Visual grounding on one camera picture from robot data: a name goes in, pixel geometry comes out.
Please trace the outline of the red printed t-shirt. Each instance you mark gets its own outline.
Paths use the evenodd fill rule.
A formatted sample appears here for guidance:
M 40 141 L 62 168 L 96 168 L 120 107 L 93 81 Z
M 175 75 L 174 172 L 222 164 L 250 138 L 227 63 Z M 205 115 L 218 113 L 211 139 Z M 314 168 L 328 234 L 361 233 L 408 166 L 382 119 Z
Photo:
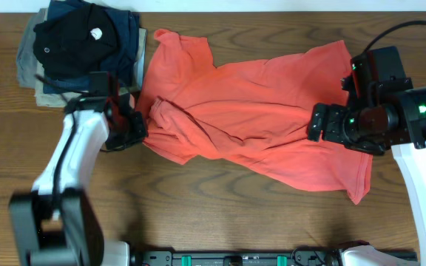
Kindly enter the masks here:
M 151 150 L 179 164 L 228 160 L 304 191 L 344 190 L 354 203 L 369 192 L 370 155 L 307 138 L 316 103 L 347 100 L 343 41 L 218 67 L 204 37 L 165 29 L 154 37 L 137 105 Z

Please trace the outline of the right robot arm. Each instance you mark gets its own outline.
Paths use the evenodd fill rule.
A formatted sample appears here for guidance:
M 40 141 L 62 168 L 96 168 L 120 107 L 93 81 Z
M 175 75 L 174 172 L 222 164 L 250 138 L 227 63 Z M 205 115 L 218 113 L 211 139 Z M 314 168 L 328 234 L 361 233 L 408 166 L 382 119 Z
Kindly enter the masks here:
M 338 143 L 366 154 L 391 151 L 405 181 L 426 265 L 426 87 L 414 88 L 396 47 L 365 51 L 351 59 L 342 80 L 344 106 L 318 103 L 308 139 Z

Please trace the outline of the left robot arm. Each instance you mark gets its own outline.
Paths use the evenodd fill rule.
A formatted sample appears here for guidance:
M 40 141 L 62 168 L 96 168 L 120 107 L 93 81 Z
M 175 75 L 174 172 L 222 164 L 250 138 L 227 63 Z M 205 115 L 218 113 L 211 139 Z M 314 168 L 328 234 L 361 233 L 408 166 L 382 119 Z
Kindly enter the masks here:
M 123 151 L 147 137 L 145 120 L 116 76 L 89 74 L 89 90 L 66 102 L 53 155 L 27 193 L 9 202 L 21 265 L 130 265 L 129 245 L 107 241 L 87 196 L 101 152 Z

